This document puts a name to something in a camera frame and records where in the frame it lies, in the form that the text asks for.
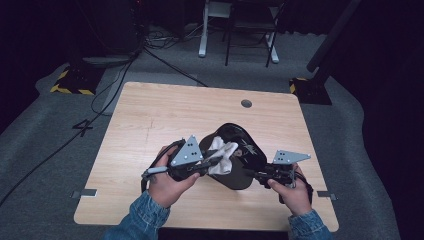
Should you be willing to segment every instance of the white cloth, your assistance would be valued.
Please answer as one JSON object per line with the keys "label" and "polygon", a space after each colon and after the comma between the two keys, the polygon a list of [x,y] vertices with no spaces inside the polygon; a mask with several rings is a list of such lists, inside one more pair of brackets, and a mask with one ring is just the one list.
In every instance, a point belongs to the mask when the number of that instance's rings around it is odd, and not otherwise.
{"label": "white cloth", "polygon": [[208,159],[222,157],[221,161],[218,162],[217,165],[211,166],[208,169],[208,174],[217,174],[217,175],[225,175],[231,172],[231,168],[233,164],[231,163],[230,157],[233,155],[234,151],[237,149],[238,144],[234,142],[224,143],[220,136],[214,137],[209,150],[218,150]]}

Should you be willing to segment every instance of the hand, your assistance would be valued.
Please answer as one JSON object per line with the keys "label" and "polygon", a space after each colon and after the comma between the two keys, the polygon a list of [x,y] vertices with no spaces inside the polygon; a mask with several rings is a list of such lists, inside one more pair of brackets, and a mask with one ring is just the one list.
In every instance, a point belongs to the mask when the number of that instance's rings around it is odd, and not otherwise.
{"label": "hand", "polygon": [[[166,152],[163,157],[158,161],[155,167],[166,166],[168,163],[169,156],[177,149],[173,147]],[[191,186],[194,185],[196,180],[200,177],[199,173],[195,173],[185,180],[180,182],[172,179],[167,173],[158,173],[152,176],[149,183],[149,194],[164,208],[169,208],[174,204]]]}
{"label": "hand", "polygon": [[[298,173],[302,174],[302,170],[297,164],[293,164],[293,167],[296,168],[296,171]],[[309,203],[306,185],[299,178],[296,179],[295,188],[289,188],[284,185],[281,185],[273,179],[269,179],[268,184],[274,191],[281,195],[284,200],[284,203],[290,209],[294,216],[303,215],[312,210],[312,206]]]}

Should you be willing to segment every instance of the person's left hand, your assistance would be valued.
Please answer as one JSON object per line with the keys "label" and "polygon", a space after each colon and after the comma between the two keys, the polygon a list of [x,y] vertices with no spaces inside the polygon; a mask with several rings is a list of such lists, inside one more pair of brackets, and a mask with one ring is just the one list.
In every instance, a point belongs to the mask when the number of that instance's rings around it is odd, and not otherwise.
{"label": "person's left hand", "polygon": [[[169,156],[177,149],[173,147],[166,152],[163,157],[158,161],[155,167],[166,166]],[[175,181],[167,173],[158,173],[152,176],[149,183],[149,194],[164,208],[169,208],[172,204],[177,202],[181,195],[194,185],[196,180],[200,177],[199,173],[195,173],[185,180],[180,182]]]}

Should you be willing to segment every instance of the cable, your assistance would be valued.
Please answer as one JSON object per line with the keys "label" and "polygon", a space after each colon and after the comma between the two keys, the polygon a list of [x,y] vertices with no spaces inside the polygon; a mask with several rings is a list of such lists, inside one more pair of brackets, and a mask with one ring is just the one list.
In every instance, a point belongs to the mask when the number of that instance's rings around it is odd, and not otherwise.
{"label": "cable", "polygon": [[182,75],[194,80],[195,82],[201,84],[204,87],[208,87],[208,85],[204,84],[203,82],[197,80],[195,77],[191,76],[190,74],[184,72],[183,70],[179,69],[178,67],[166,62],[165,60],[161,59],[160,57],[156,56],[155,54],[153,54],[152,52],[150,52],[147,48],[144,48],[144,50],[146,51],[147,54],[149,54],[150,56],[156,58],[157,60],[163,62],[165,65],[167,65],[168,67],[174,69],[175,71],[181,73]]}
{"label": "cable", "polygon": [[115,49],[115,48],[111,48],[111,47],[107,46],[104,43],[104,41],[100,38],[100,36],[97,34],[96,30],[94,29],[93,25],[90,22],[90,19],[88,18],[87,14],[85,14],[80,2],[78,0],[75,0],[75,3],[78,6],[78,9],[80,10],[81,14],[84,16],[84,19],[87,22],[91,32],[96,37],[96,39],[99,41],[99,43],[103,46],[103,48],[105,48],[105,49],[107,49],[110,52],[115,53],[115,54],[129,55],[128,59],[115,61],[115,62],[90,62],[90,61],[86,61],[86,60],[83,59],[84,62],[86,62],[87,64],[89,64],[89,66],[94,67],[94,68],[111,68],[111,67],[116,67],[116,66],[128,64],[135,59],[134,56],[138,56],[138,54],[140,53],[141,47],[143,46],[143,43],[144,43],[143,40],[140,39],[138,46],[133,51],[130,51],[130,52],[123,51],[123,49],[118,49],[118,48]]}
{"label": "cable", "polygon": [[[113,84],[115,84],[117,81],[118,81],[118,79],[119,79],[119,76],[121,75],[121,72],[122,72],[122,70],[125,68],[125,65],[124,66],[122,66],[122,68],[121,68],[121,70],[119,70],[119,72],[118,72],[118,76],[116,77],[116,79],[112,82],[112,83],[110,83],[107,87],[105,87],[102,91],[100,91],[97,95],[96,95],[96,97],[94,97],[94,99],[93,99],[93,101],[91,101],[91,110],[94,112],[94,113],[98,113],[98,114],[100,114],[100,112],[98,112],[98,111],[96,111],[95,109],[94,109],[94,102],[96,101],[96,99],[97,99],[97,97],[99,97],[102,93],[104,93],[108,88],[110,88]],[[109,115],[109,114],[104,114],[104,113],[102,113],[102,116],[107,116],[107,117],[109,117],[109,116],[112,116],[112,115]]]}
{"label": "cable", "polygon": [[[127,74],[128,69],[130,68],[131,64],[134,61],[131,61],[126,69],[124,74],[122,75],[122,79],[121,82],[119,83],[118,86],[118,90],[121,88],[121,85],[124,81],[125,75]],[[81,129],[79,130],[75,135],[73,135],[68,141],[66,141],[62,146],[60,146],[58,149],[56,149],[56,151],[54,151],[52,154],[50,154],[47,158],[45,158],[43,161],[41,161],[39,164],[37,164],[31,171],[29,171],[23,178],[21,178],[18,183],[16,183],[10,190],[9,192],[2,198],[2,200],[0,201],[0,208],[1,206],[3,206],[3,204],[6,202],[7,198],[9,198],[9,196],[16,190],[17,187],[19,187],[19,185],[21,185],[22,182],[24,182],[35,170],[37,170],[40,166],[42,166],[44,163],[46,163],[47,161],[49,161],[51,158],[53,158],[58,152],[60,152],[62,149],[64,149],[69,143],[71,143],[77,136],[79,136],[83,131],[85,131],[97,118],[99,118],[103,112],[110,106],[110,104],[112,104],[113,100],[115,99],[116,95],[118,94],[119,91],[116,91],[115,94],[113,95],[112,99],[109,101],[109,103],[106,105],[106,107],[103,108],[102,111],[100,111],[94,118],[93,120],[88,121],[88,123]]]}

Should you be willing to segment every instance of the table leg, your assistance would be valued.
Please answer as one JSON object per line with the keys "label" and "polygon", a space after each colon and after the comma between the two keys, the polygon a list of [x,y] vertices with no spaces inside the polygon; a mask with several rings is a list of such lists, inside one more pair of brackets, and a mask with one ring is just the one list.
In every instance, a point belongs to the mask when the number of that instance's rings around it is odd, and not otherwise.
{"label": "table leg", "polygon": [[208,19],[209,19],[209,0],[205,2],[205,9],[203,11],[203,30],[202,38],[200,39],[199,57],[206,56],[206,45],[208,43]]}

